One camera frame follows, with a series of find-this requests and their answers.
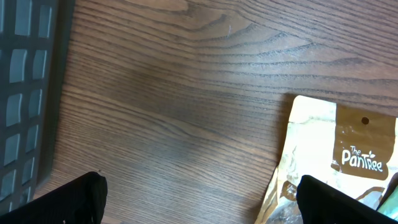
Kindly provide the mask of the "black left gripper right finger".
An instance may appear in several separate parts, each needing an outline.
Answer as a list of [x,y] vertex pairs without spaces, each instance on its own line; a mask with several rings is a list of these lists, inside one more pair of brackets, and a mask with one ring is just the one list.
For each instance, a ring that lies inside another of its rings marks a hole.
[[303,224],[397,224],[310,175],[301,178],[296,198]]

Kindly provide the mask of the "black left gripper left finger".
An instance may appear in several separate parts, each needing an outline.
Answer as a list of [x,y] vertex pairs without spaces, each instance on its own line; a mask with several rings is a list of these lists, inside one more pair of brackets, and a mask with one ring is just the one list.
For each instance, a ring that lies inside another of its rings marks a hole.
[[108,184],[97,172],[75,180],[1,216],[1,224],[101,224]]

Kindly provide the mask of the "teal packet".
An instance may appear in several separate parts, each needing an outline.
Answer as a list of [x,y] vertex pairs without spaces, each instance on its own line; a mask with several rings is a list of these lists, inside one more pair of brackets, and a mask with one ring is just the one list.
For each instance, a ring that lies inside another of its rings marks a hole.
[[398,221],[398,187],[394,189],[388,199],[380,206],[378,212]]

